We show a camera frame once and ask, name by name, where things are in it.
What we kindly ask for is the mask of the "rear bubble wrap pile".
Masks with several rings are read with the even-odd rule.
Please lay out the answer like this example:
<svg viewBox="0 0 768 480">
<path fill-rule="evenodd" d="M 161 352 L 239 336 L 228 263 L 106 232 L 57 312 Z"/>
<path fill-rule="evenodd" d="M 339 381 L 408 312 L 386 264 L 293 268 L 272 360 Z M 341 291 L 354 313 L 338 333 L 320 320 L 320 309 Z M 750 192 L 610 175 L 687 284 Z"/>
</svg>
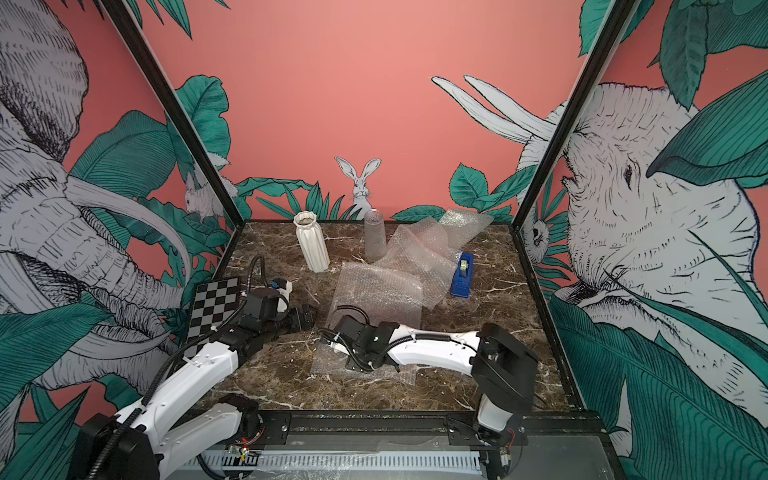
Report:
<svg viewBox="0 0 768 480">
<path fill-rule="evenodd" d="M 417 277 L 421 305 L 433 309 L 449 292 L 463 247 L 492 222 L 488 214 L 451 209 L 438 220 L 401 224 L 375 265 Z"/>
</svg>

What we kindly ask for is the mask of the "blue tape dispenser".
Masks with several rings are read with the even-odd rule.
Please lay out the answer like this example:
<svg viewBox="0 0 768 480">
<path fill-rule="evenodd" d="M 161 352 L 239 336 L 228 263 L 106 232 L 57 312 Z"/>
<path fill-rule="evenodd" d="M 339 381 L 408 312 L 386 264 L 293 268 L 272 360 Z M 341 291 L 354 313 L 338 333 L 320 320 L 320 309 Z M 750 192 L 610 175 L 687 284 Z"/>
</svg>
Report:
<svg viewBox="0 0 768 480">
<path fill-rule="evenodd" d="M 474 255 L 463 252 L 453 275 L 450 294 L 454 297 L 468 298 L 473 278 Z"/>
</svg>

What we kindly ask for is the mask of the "bubble wrap sheet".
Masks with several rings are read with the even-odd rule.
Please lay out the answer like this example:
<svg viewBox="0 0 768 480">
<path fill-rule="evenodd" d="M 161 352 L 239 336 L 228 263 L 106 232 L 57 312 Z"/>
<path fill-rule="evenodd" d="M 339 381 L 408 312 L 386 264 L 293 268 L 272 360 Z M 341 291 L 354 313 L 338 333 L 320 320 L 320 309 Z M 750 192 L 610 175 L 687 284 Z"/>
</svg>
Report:
<svg viewBox="0 0 768 480">
<path fill-rule="evenodd" d="M 343 316 L 350 315 L 360 322 L 369 320 L 373 326 L 388 321 L 418 329 L 422 320 L 422 299 L 422 283 L 412 274 L 346 262 L 340 270 L 329 312 L 320 325 L 332 329 Z M 349 359 L 343 346 L 330 345 L 321 339 L 310 372 L 331 381 L 386 379 L 413 385 L 417 368 L 404 366 L 395 369 L 385 365 L 371 373 L 361 372 Z"/>
</svg>

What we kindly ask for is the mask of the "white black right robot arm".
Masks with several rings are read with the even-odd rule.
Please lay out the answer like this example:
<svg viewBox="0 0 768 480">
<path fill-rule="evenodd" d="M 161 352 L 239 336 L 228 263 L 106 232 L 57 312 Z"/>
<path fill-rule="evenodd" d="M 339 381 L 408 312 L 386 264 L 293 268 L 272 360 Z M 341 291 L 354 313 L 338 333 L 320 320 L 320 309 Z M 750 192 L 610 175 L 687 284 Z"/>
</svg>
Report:
<svg viewBox="0 0 768 480">
<path fill-rule="evenodd" d="M 521 416 L 535 405 L 538 357 L 499 325 L 447 333 L 396 322 L 372 325 L 345 315 L 321 335 L 361 372 L 420 365 L 471 377 L 481 394 L 471 426 L 477 439 L 499 447 L 523 440 Z"/>
</svg>

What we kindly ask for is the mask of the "clear textured glass vase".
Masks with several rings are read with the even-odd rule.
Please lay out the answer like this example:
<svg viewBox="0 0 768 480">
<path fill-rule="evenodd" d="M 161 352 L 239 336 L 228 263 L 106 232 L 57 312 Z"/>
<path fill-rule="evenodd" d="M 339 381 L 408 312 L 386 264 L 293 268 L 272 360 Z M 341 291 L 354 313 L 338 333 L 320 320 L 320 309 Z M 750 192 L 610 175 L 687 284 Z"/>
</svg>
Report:
<svg viewBox="0 0 768 480">
<path fill-rule="evenodd" d="M 380 260 L 387 252 L 384 216 L 376 209 L 368 211 L 364 216 L 364 249 L 369 263 Z"/>
</svg>

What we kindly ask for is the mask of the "black white checkerboard card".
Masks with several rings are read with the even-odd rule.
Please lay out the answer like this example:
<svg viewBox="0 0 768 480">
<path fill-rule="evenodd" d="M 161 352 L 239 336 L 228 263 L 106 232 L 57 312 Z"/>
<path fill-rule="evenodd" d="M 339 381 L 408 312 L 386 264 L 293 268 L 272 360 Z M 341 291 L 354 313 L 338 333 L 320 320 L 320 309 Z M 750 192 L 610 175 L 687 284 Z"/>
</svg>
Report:
<svg viewBox="0 0 768 480">
<path fill-rule="evenodd" d="M 241 289 L 237 277 L 199 284 L 192 299 L 186 342 L 197 341 L 213 327 L 219 327 L 237 309 Z"/>
</svg>

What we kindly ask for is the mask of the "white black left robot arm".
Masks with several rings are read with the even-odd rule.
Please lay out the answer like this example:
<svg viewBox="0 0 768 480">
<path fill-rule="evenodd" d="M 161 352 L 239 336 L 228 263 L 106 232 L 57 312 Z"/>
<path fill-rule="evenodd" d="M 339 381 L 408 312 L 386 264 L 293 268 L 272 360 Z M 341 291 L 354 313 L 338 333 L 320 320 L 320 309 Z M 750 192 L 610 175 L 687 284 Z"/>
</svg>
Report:
<svg viewBox="0 0 768 480">
<path fill-rule="evenodd" d="M 316 312 L 308 304 L 290 305 L 278 283 L 246 289 L 219 326 L 163 364 L 143 397 L 110 417 L 97 414 L 81 427 L 67 478 L 166 479 L 227 439 L 247 456 L 267 430 L 257 401 L 227 394 L 204 413 L 183 417 L 266 344 L 310 330 Z"/>
</svg>

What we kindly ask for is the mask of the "tall white ribbed vase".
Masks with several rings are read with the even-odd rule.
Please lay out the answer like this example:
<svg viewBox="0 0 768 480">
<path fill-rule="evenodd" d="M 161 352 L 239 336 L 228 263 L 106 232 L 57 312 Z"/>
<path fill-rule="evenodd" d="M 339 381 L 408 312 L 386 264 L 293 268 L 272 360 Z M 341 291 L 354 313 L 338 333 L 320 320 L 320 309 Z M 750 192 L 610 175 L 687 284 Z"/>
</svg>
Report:
<svg viewBox="0 0 768 480">
<path fill-rule="evenodd" d="M 325 272 L 329 268 L 330 259 L 316 214 L 312 211 L 299 212 L 293 223 L 308 268 L 314 273 Z"/>
</svg>

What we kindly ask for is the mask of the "black front mounting rail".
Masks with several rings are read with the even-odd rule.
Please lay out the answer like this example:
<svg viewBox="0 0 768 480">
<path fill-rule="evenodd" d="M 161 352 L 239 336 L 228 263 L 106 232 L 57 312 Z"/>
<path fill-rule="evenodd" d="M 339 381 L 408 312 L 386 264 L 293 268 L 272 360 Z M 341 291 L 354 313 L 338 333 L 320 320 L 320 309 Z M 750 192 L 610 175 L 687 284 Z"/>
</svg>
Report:
<svg viewBox="0 0 768 480">
<path fill-rule="evenodd" d="M 593 411 L 534 412 L 512 417 L 516 433 L 479 433 L 470 411 L 341 411 L 263 410 L 262 426 L 254 433 L 252 448 L 285 445 L 290 439 L 311 435 L 443 436 L 453 446 L 480 449 L 500 440 L 522 445 L 535 436 L 595 436 L 609 440 L 599 415 Z"/>
</svg>

